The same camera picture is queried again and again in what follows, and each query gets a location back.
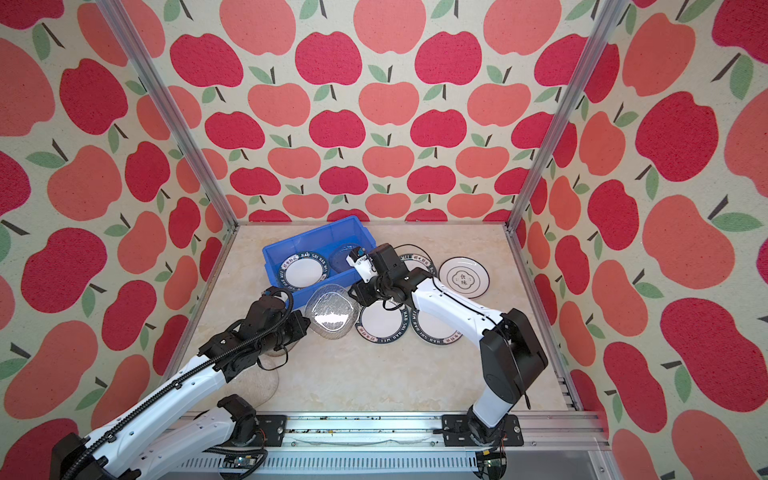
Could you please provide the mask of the clear glass plate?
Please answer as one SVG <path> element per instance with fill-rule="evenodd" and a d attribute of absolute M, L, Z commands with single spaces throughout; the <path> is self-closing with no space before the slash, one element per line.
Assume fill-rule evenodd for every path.
<path fill-rule="evenodd" d="M 257 363 L 244 370 L 229 384 L 231 392 L 255 408 L 268 402 L 279 387 L 279 371 L 274 357 L 263 355 Z"/>
<path fill-rule="evenodd" d="M 328 262 L 335 274 L 340 274 L 352 269 L 347 259 L 351 252 L 357 250 L 359 246 L 354 243 L 347 243 L 337 247 L 328 257 Z"/>
<path fill-rule="evenodd" d="M 328 284 L 318 288 L 304 309 L 310 328 L 328 340 L 344 337 L 361 315 L 362 307 L 348 293 L 348 288 Z"/>

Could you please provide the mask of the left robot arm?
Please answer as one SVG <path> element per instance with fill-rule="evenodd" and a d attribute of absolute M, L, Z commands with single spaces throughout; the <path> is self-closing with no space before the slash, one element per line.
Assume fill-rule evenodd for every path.
<path fill-rule="evenodd" d="M 52 479 L 158 479 L 201 454 L 219 455 L 248 476 L 271 447 L 281 446 L 287 419 L 260 415 L 230 394 L 180 428 L 174 423 L 268 351 L 286 350 L 306 334 L 308 318 L 290 291 L 270 287 L 247 315 L 211 337 L 177 374 L 114 420 L 80 437 L 68 434 L 52 449 Z"/>

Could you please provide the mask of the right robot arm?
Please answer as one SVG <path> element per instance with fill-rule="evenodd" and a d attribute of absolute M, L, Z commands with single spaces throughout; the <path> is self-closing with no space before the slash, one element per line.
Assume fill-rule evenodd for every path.
<path fill-rule="evenodd" d="M 349 289 L 360 305 L 392 301 L 436 317 L 479 349 L 485 390 L 468 409 L 466 428 L 481 447 L 495 447 L 504 436 L 506 416 L 547 368 L 549 361 L 528 317 L 484 307 L 450 290 L 429 271 L 410 269 L 384 243 L 370 252 L 358 247 L 347 263 L 361 280 Z"/>

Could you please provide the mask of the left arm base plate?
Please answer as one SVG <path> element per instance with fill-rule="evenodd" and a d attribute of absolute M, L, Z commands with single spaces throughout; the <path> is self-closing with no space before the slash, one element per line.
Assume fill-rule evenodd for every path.
<path fill-rule="evenodd" d="M 227 446 L 281 447 L 286 430 L 286 415 L 249 415 L 235 421 Z"/>

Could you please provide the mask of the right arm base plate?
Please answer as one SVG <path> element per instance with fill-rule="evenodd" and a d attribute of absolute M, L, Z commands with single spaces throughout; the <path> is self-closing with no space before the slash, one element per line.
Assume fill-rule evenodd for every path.
<path fill-rule="evenodd" d="M 467 414 L 445 414 L 441 417 L 441 426 L 433 433 L 442 435 L 446 447 L 493 449 L 502 445 L 524 445 L 522 428 L 515 415 L 505 415 L 496 426 L 488 427 Z"/>

